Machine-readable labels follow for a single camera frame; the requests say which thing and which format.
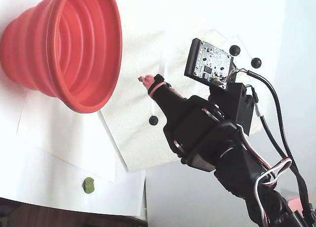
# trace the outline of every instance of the white table surface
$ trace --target white table surface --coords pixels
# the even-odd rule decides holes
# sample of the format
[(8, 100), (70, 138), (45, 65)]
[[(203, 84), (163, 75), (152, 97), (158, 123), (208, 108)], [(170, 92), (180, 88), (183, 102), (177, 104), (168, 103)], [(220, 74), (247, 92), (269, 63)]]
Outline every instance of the white table surface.
[[(40, 1), (0, 0), (0, 37), (10, 21)], [(127, 172), (116, 154), (115, 181), (110, 182), (16, 135), (27, 91), (0, 68), (0, 197), (80, 212), (140, 216), (144, 171)], [(86, 177), (95, 180), (91, 194), (81, 186)]]

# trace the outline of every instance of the green object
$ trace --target green object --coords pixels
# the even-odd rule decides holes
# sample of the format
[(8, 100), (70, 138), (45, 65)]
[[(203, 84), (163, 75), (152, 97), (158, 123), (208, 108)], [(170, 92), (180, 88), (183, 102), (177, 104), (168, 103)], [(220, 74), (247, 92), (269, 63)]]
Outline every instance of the green object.
[(94, 180), (91, 177), (86, 178), (83, 181), (82, 187), (85, 193), (92, 193), (94, 191), (94, 184), (93, 184)]

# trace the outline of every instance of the white paper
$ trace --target white paper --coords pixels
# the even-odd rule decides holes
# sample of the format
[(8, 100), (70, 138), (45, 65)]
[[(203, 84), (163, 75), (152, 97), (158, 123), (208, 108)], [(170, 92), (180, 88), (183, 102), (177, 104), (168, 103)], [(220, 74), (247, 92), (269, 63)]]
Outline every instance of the white paper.
[[(166, 79), (180, 94), (207, 97), (206, 86), (183, 76), (195, 37), (220, 45), (223, 42), (218, 39), (234, 41), (238, 36), (252, 57), (262, 59), (261, 68), (254, 71), (273, 82), (285, 0), (116, 1), (122, 22), (122, 64), (117, 86), (102, 114), (130, 170), (177, 159), (163, 134), (166, 119), (157, 105), (154, 111), (159, 122), (156, 126), (148, 123), (152, 101), (137, 78), (164, 75), (167, 68)], [(214, 30), (222, 36), (214, 37)], [(243, 67), (251, 69), (250, 60)]]
[[(25, 143), (0, 133), (0, 197), (51, 208), (139, 216), (145, 172), (126, 172), (115, 155), (114, 183)], [(95, 191), (86, 194), (85, 178), (94, 179)]]
[(76, 113), (58, 98), (29, 91), (17, 135), (66, 162), (115, 180), (115, 150), (97, 113)]

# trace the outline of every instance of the red and white wire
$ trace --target red and white wire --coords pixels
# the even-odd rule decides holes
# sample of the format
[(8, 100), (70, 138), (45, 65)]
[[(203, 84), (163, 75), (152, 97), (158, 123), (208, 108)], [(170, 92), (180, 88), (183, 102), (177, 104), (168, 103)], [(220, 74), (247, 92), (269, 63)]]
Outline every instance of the red and white wire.
[(251, 152), (262, 164), (263, 166), (266, 168), (266, 170), (269, 170), (272, 168), (272, 166), (251, 146), (251, 144), (249, 143), (246, 134), (243, 130), (243, 127), (239, 124), (236, 124), (239, 128), (239, 133), (241, 135), (241, 139), (246, 147), (246, 149)]
[(267, 172), (265, 172), (264, 174), (262, 174), (259, 178), (257, 178), (256, 180), (256, 183), (255, 183), (255, 186), (254, 186), (254, 194), (255, 194), (255, 197), (256, 197), (256, 200), (258, 202), (258, 205), (259, 205), (259, 208), (260, 208), (260, 213), (261, 213), (261, 220), (262, 220), (262, 224), (263, 224), (263, 227), (268, 227), (268, 216), (261, 204), (261, 201), (260, 201), (260, 197), (259, 197), (259, 193), (258, 193), (258, 185), (259, 185), (259, 182), (261, 179), (263, 179), (265, 176), (267, 176), (268, 174), (278, 170), (278, 169), (281, 169), (278, 173), (278, 177), (284, 173), (292, 164), (292, 160), (290, 158), (285, 158), (283, 160), (281, 160), (279, 163), (277, 163), (275, 166), (273, 166), (271, 169), (269, 169)]

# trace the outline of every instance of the pink object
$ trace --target pink object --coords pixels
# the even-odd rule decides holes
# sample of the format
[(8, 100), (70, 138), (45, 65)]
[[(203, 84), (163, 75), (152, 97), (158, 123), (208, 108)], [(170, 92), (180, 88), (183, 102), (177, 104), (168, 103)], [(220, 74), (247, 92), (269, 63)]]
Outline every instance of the pink object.
[[(143, 85), (145, 86), (145, 88), (146, 88), (147, 90), (149, 90), (149, 88), (150, 88), (150, 87), (152, 86), (152, 84), (155, 82), (154, 76), (151, 75), (151, 74), (149, 74), (149, 75), (147, 75), (147, 76), (145, 76), (145, 77), (140, 76), (140, 77), (138, 78), (138, 80), (143, 83)], [(153, 93), (154, 93), (160, 86), (166, 85), (166, 84), (167, 84), (166, 82), (161, 82), (161, 83), (157, 84), (157, 85), (151, 90), (151, 92), (150, 92), (150, 97), (153, 96)]]
[(0, 44), (1, 65), (12, 81), (79, 113), (107, 103), (121, 54), (115, 0), (43, 0), (7, 26)]
[(138, 80), (143, 83), (143, 85), (146, 87), (147, 90), (149, 90), (151, 85), (155, 82), (153, 75), (147, 75), (145, 77), (140, 76)]

